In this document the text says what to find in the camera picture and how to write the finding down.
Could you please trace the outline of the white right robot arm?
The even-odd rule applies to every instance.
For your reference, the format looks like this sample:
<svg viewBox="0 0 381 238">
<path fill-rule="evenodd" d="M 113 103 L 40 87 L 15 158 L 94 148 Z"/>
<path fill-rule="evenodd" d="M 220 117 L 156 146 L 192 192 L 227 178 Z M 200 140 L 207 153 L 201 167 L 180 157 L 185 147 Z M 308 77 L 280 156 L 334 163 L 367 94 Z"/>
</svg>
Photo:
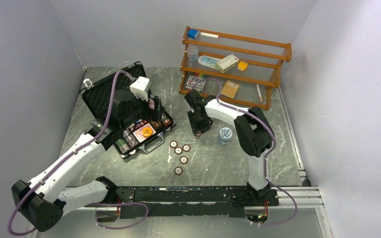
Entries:
<svg viewBox="0 0 381 238">
<path fill-rule="evenodd" d="M 262 109 L 257 106 L 234 106 L 212 95 L 205 98 L 196 90 L 189 91 L 185 100 L 191 108 L 188 118 L 193 135 L 200 136 L 207 132 L 213 119 L 235 128 L 239 145 L 249 157 L 248 184 L 252 189 L 248 191 L 248 200 L 253 205 L 260 205 L 267 198 L 265 190 L 272 186 L 267 171 L 267 157 L 276 146 L 274 132 Z"/>
</svg>

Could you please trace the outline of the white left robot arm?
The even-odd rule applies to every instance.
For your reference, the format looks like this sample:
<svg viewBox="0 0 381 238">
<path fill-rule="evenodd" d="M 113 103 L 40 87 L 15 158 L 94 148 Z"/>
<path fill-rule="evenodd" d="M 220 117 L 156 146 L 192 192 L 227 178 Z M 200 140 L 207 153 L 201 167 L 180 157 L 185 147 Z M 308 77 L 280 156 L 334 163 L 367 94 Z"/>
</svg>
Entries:
<svg viewBox="0 0 381 238">
<path fill-rule="evenodd" d="M 164 108 L 159 97 L 132 88 L 111 91 L 106 111 L 96 118 L 78 140 L 42 173 L 11 188 L 15 212 L 45 232 L 64 215 L 89 204 L 120 204 L 118 187 L 106 177 L 66 190 L 72 178 L 123 137 L 124 131 L 137 120 L 161 120 Z"/>
</svg>

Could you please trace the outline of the orange big blind button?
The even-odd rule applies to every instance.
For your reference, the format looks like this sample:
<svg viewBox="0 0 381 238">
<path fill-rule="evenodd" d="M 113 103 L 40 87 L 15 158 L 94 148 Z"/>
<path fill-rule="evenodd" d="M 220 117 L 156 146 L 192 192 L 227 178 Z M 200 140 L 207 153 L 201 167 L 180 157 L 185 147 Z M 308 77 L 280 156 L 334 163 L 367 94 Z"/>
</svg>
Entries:
<svg viewBox="0 0 381 238">
<path fill-rule="evenodd" d="M 141 130 L 141 134 L 144 136 L 144 137 L 150 137 L 152 134 L 153 134 L 153 129 L 151 127 L 144 127 L 142 130 Z"/>
</svg>

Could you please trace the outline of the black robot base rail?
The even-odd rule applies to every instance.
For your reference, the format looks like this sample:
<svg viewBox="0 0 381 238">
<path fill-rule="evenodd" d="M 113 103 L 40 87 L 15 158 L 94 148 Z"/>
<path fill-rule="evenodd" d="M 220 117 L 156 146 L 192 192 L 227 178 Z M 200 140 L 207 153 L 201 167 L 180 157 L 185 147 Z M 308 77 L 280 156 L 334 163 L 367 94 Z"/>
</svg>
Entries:
<svg viewBox="0 0 381 238">
<path fill-rule="evenodd" d="M 275 189 L 259 195 L 248 185 L 188 187 L 120 186 L 110 203 L 120 202 L 120 218 L 216 216 L 243 218 L 247 207 L 278 206 Z"/>
</svg>

